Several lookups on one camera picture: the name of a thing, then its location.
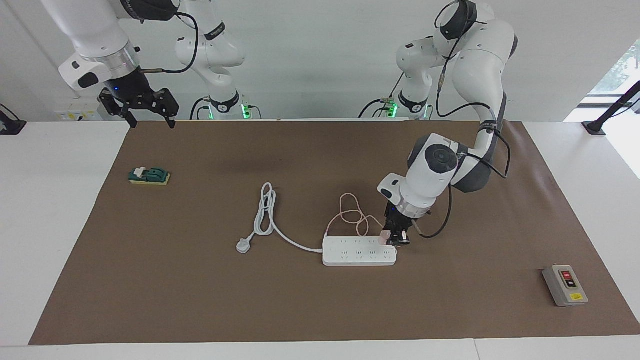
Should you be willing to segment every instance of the white power strip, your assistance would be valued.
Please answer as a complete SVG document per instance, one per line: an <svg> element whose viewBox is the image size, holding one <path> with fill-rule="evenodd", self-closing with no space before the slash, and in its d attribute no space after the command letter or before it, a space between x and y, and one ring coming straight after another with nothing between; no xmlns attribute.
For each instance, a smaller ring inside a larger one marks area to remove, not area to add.
<svg viewBox="0 0 640 360"><path fill-rule="evenodd" d="M326 266L391 266L397 250L380 245L377 236L325 236L322 262Z"/></svg>

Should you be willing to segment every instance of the switch box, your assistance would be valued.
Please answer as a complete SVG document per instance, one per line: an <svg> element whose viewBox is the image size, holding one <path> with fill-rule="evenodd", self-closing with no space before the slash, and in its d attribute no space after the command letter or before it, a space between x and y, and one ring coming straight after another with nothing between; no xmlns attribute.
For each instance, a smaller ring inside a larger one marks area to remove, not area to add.
<svg viewBox="0 0 640 360"><path fill-rule="evenodd" d="M561 307L584 305L589 302L582 285L569 265L554 265L542 270L556 305Z"/></svg>
<svg viewBox="0 0 640 360"><path fill-rule="evenodd" d="M397 250L377 236L325 236L322 262L326 266L391 266Z"/></svg>

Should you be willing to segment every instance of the green light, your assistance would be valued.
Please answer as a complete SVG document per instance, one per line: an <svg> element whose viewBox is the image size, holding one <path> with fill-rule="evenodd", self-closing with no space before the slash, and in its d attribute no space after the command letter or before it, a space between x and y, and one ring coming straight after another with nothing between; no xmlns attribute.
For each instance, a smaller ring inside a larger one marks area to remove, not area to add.
<svg viewBox="0 0 640 360"><path fill-rule="evenodd" d="M391 103L391 109L389 109L388 117L395 118L398 112L398 105L394 102Z"/></svg>
<svg viewBox="0 0 640 360"><path fill-rule="evenodd" d="M251 118L251 111L244 104L242 104L242 112L245 120Z"/></svg>

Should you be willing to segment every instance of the black stand base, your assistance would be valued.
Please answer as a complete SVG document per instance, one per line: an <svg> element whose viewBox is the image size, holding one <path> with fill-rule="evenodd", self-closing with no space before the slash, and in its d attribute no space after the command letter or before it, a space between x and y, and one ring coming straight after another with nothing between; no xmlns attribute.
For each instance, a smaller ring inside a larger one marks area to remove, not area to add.
<svg viewBox="0 0 640 360"><path fill-rule="evenodd" d="M602 135L602 136L606 135L606 133L604 131L602 131L602 130L595 131L595 130L592 130L591 128L589 128L589 124L590 123L592 123L592 121L585 121L585 122L582 123L582 126L584 126L584 128L587 129L587 132L589 134L591 134L591 135Z"/></svg>
<svg viewBox="0 0 640 360"><path fill-rule="evenodd" d="M14 130L11 130L11 131L7 129L1 130L0 135L18 135L22 131L22 129L24 129L24 126L27 124L26 121L22 121L22 120L17 120L15 121L15 123L18 124L18 127L16 127Z"/></svg>

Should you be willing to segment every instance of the coiled white cable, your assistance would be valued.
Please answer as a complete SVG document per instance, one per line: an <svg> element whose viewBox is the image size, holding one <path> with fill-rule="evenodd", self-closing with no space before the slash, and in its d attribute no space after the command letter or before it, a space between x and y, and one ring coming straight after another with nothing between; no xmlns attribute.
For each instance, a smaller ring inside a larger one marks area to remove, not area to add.
<svg viewBox="0 0 640 360"><path fill-rule="evenodd" d="M260 202L258 203L258 213L256 214L255 220L253 221L253 232L247 238L240 239L240 242L238 242L238 244L236 245L236 250L238 250L238 252L240 252L241 254L246 254L249 251L249 249L251 248L251 239L253 239L253 236L269 236L273 234L273 231L275 230L284 240L299 249L309 252L316 252L318 254L322 253L322 249L310 249L308 247L304 247L299 243L296 243L295 241L289 239L280 231L275 221L273 221L273 210L276 206L276 191L274 191L271 183L265 183L264 185L262 185L260 194L261 196ZM266 230L262 230L262 222L264 221L265 213L269 215L269 226Z"/></svg>

